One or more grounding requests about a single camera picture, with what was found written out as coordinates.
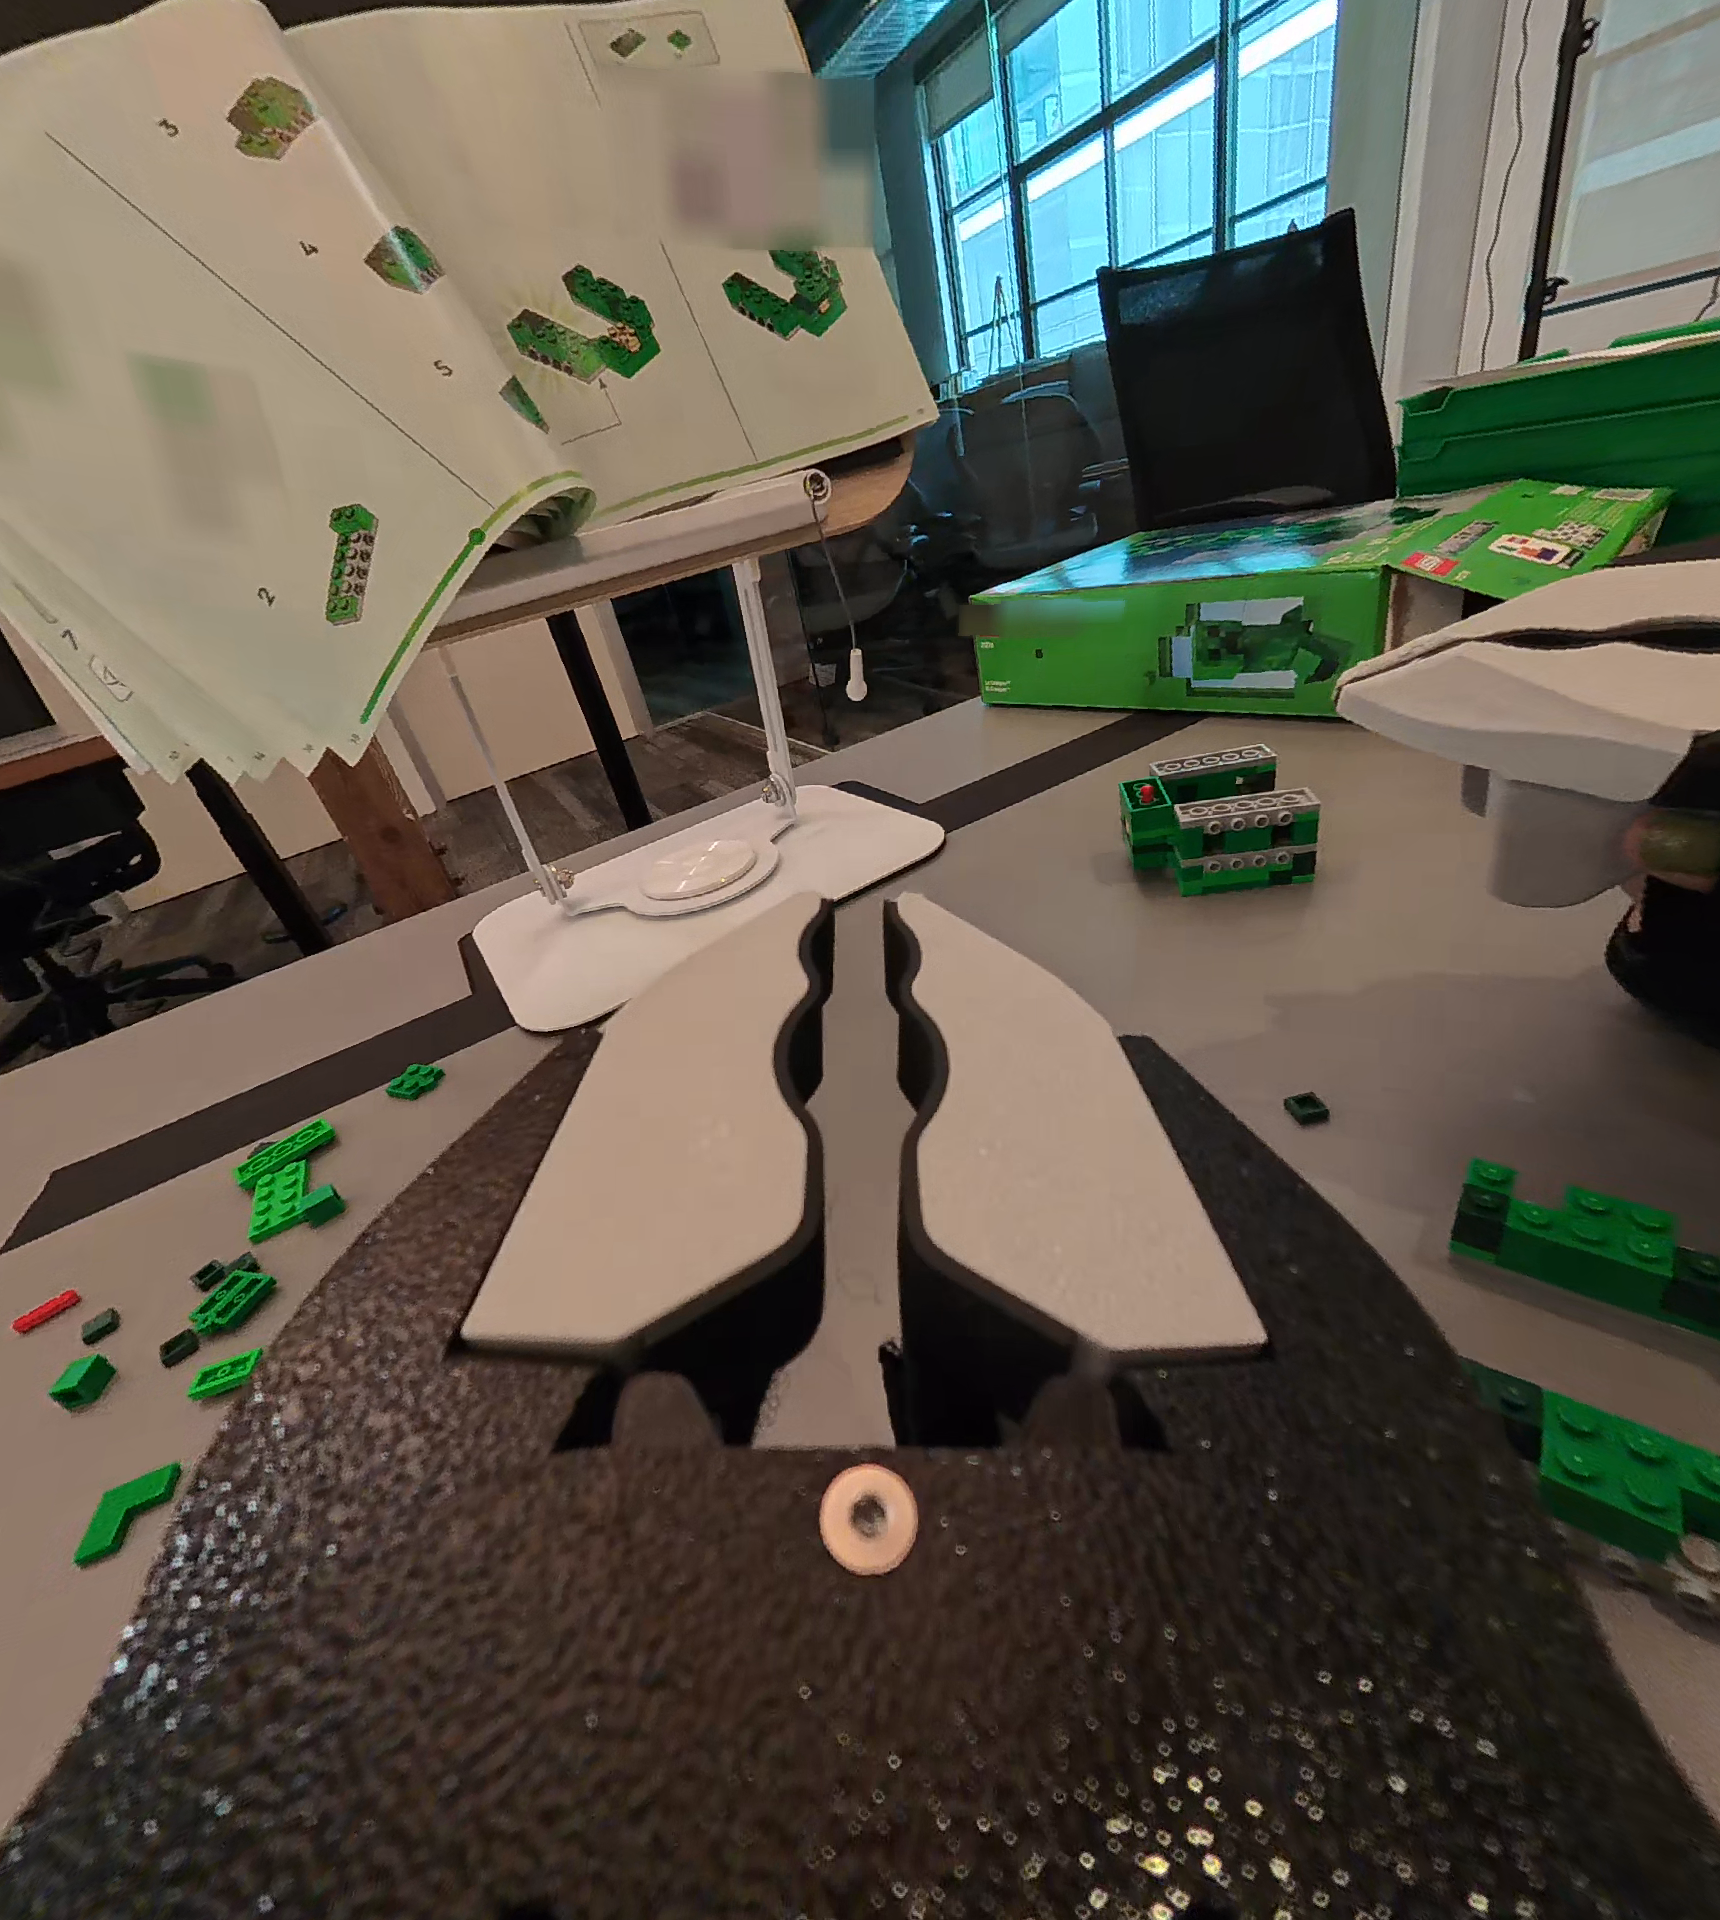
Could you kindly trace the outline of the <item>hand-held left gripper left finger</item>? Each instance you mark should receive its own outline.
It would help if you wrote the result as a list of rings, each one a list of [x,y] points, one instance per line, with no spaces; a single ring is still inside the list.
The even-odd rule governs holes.
[[[826,1297],[822,1082],[834,906],[785,895],[680,959],[601,1027],[457,1323],[457,1348],[582,1363],[562,1443],[630,1380],[680,1378],[750,1445]]]

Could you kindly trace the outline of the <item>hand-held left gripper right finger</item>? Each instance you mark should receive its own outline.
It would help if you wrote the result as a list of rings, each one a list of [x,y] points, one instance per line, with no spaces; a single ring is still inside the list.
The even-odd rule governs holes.
[[[1040,1395],[1161,1445],[1133,1375],[1247,1363],[1262,1313],[1129,1050],[1088,997],[924,894],[882,908],[910,1105],[898,1163],[894,1438],[979,1447]]]

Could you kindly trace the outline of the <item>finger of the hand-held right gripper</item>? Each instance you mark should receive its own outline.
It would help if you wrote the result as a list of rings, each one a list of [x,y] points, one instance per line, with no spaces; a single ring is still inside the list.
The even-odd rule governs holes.
[[[1415,641],[1579,647],[1627,641],[1663,651],[1720,651],[1720,558],[1611,563],[1470,613]]]
[[[1636,829],[1720,815],[1720,646],[1681,635],[1438,635],[1354,667],[1338,712],[1455,763],[1490,832],[1488,890],[1575,906],[1656,856]]]

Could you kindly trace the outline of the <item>green plastic tray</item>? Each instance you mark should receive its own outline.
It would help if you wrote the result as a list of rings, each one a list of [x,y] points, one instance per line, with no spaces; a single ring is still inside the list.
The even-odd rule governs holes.
[[[1668,489],[1661,539],[1720,535],[1720,317],[1464,374],[1399,399],[1397,491],[1531,477]]]

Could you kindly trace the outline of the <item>small green grey brick assembly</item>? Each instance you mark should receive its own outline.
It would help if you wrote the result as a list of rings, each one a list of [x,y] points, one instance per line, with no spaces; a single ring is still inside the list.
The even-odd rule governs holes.
[[[1166,876],[1185,900],[1290,890],[1317,874],[1324,804],[1279,783],[1264,744],[1158,760],[1116,795],[1132,869]]]

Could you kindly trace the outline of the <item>wooden desk with black legs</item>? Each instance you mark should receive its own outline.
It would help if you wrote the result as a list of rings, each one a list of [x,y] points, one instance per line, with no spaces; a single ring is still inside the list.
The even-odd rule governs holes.
[[[463,835],[469,797],[489,795],[488,814],[497,822],[491,842],[517,868],[542,865],[554,851],[542,848],[517,780],[542,780],[560,799],[569,793],[564,775],[588,767],[590,789],[575,799],[574,815],[582,843],[594,846],[655,822],[639,758],[655,735],[615,604],[599,598],[571,611],[500,618],[429,646],[372,742],[384,747],[463,895],[484,883]],[[346,908],[365,906],[386,922],[307,773],[279,765],[231,781],[189,772],[184,789],[296,952],[332,945],[336,929],[292,853],[337,851]]]

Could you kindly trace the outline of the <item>white book stand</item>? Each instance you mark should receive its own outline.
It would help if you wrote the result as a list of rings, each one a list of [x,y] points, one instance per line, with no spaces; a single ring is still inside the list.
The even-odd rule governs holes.
[[[530,888],[473,925],[471,941],[511,1022],[537,1036],[605,1018],[673,963],[788,895],[849,900],[932,857],[933,819],[836,783],[800,783],[785,733],[757,560],[849,532],[898,496],[912,438],[842,454],[623,523],[486,558],[429,635],[565,616],[594,601],[728,565],[765,735],[757,797],[608,856],[565,878],[521,843]]]

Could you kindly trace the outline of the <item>long green holed plate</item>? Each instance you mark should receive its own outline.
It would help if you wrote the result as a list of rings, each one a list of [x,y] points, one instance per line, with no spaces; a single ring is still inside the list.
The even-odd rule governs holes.
[[[333,1146],[336,1139],[337,1130],[326,1115],[312,1117],[292,1131],[255,1146],[241,1163],[233,1165],[231,1178],[238,1187],[251,1190],[285,1165],[306,1162]]]

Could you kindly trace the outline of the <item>black stand pole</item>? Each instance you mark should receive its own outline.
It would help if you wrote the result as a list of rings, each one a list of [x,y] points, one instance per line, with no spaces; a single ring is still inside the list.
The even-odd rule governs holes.
[[[1592,51],[1597,19],[1589,2],[1564,2],[1554,51],[1548,106],[1543,166],[1527,253],[1527,281],[1521,300],[1518,359],[1527,363],[1542,352],[1543,320],[1567,278],[1554,272],[1554,252],[1564,204],[1567,144],[1579,61]]]

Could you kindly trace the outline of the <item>medium green studded plate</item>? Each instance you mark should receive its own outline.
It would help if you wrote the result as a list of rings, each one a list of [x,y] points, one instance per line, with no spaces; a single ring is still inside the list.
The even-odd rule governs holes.
[[[296,1228],[320,1228],[346,1210],[332,1183],[313,1183],[312,1163],[292,1159],[265,1171],[249,1187],[247,1246],[262,1246]]]

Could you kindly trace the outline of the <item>black mesh office chair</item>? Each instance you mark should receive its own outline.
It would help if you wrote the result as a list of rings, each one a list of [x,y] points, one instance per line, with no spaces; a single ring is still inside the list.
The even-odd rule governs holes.
[[[1396,493],[1349,206],[1229,252],[1101,267],[1096,294],[1140,532]]]

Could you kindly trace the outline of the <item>green square jumper plate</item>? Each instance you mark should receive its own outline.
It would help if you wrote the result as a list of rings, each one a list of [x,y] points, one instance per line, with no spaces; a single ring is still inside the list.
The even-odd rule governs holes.
[[[277,1279],[257,1266],[227,1267],[187,1313],[189,1328],[199,1340],[238,1332],[271,1300],[275,1287]]]

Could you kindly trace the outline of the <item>green L-shaped flat tile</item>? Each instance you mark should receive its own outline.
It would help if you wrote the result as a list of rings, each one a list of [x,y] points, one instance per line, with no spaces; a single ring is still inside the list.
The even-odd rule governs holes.
[[[182,1461],[167,1460],[105,1488],[75,1541],[72,1563],[78,1570],[87,1570],[116,1558],[128,1548],[128,1540],[141,1519],[174,1507],[180,1479]]]

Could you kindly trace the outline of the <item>building instruction booklet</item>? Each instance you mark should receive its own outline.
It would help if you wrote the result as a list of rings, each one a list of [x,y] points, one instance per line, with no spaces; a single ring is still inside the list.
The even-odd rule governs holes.
[[[0,57],[0,616],[138,769],[355,760],[500,541],[936,418],[784,3]]]

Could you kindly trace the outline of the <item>wooden post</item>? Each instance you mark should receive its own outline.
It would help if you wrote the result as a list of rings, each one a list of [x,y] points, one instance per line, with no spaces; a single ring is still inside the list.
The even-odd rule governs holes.
[[[306,780],[386,922],[415,918],[461,895],[378,739],[353,760],[322,752]]]

